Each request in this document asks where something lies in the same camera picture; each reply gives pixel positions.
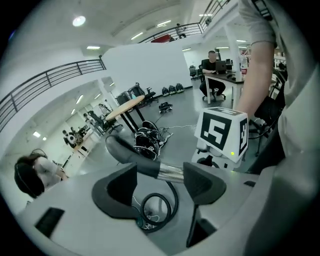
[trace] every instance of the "concrete floor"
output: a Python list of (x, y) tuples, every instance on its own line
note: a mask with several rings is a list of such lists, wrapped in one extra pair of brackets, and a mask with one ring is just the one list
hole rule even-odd
[[(151, 106), (145, 106), (140, 109), (146, 120), (156, 123), (158, 128), (174, 127), (174, 126), (194, 126), (197, 124), (199, 112), (203, 108), (208, 107), (225, 107), (232, 108), (231, 89), (226, 89), (224, 94), (226, 100), (213, 102), (210, 105), (202, 100), (202, 92), (199, 90), (200, 80), (192, 80), (192, 89), (187, 89), (181, 94), (175, 94), (167, 97), (160, 97), (159, 103), (153, 102)], [(173, 110), (164, 114), (159, 114), (158, 106), (160, 103), (168, 102), (173, 104)], [(137, 125), (141, 127), (142, 121), (136, 111), (130, 113)], [(113, 131), (112, 134), (119, 134), (122, 138), (134, 144), (134, 134), (129, 130), (123, 120), (119, 121), (123, 124), (123, 128), (117, 128), (118, 132)], [(197, 138), (194, 136), (195, 127), (177, 127), (169, 129), (173, 135), (168, 139), (167, 144), (161, 149), (160, 160), (164, 163), (182, 166), (183, 162), (190, 162), (195, 152)], [(106, 170), (118, 164), (108, 152), (105, 146), (105, 138), (103, 136), (95, 148), (90, 152), (88, 157), (81, 165), (78, 174), (85, 174), (97, 170)], [(235, 171), (246, 172), (255, 160), (258, 140), (249, 140), (248, 150), (246, 152), (245, 161)], [(174, 184), (179, 195), (179, 210), (176, 217), (161, 230), (151, 233), (148, 237), (167, 255), (174, 255), (186, 249), (186, 240), (193, 214), (193, 202), (186, 191), (184, 185)], [(174, 198), (168, 185), (159, 180), (155, 180), (144, 175), (138, 174), (138, 186), (134, 192), (138, 202), (141, 202), (145, 196), (150, 193), (163, 194), (174, 205)], [(165, 215), (166, 210), (158, 208), (153, 214)]]

